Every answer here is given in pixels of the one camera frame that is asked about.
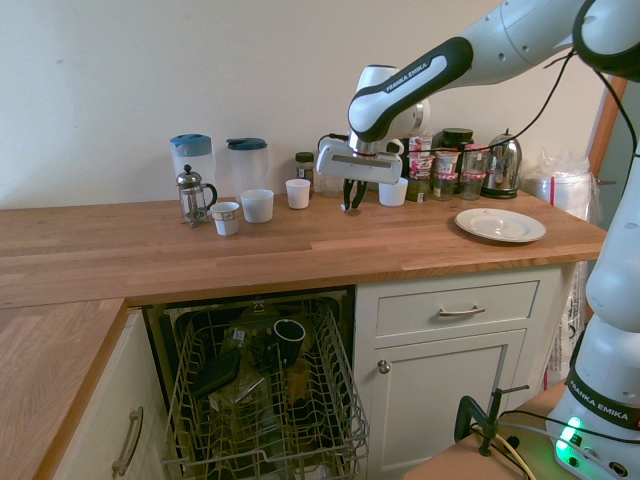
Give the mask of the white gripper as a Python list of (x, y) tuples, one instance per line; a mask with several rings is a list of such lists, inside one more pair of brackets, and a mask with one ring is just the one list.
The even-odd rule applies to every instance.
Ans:
[(345, 179), (341, 208), (347, 212), (351, 208), (354, 186), (356, 193), (352, 199), (352, 208), (357, 210), (366, 194), (367, 182), (396, 184), (402, 175), (402, 165), (398, 154), (377, 152), (364, 155), (356, 153), (347, 142), (326, 138), (319, 143), (316, 170), (324, 176)]

